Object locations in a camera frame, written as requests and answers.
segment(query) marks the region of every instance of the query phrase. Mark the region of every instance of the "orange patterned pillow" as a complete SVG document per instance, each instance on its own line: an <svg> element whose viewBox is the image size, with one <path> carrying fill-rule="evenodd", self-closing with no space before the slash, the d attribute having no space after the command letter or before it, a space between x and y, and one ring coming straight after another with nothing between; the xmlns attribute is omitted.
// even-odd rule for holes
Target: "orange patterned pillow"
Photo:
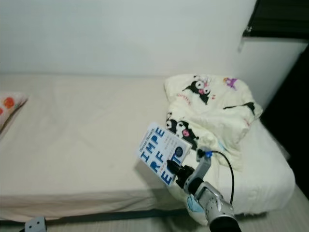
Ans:
<svg viewBox="0 0 309 232"><path fill-rule="evenodd" d="M0 133L10 116L26 101L27 97L23 93L0 92Z"/></svg>

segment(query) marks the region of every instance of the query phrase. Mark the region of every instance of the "white bed sheet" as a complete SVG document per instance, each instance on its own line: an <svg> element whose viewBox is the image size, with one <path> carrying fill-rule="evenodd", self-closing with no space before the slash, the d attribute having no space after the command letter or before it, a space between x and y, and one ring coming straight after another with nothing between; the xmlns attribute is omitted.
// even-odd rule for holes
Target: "white bed sheet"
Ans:
<svg viewBox="0 0 309 232"><path fill-rule="evenodd" d="M101 212L184 208L135 150L148 124L164 125L162 77L2 75L0 90L29 100L0 141L0 218L26 221ZM294 175L259 123L243 141L235 173L237 213L282 207ZM231 180L220 167L219 190Z"/></svg>

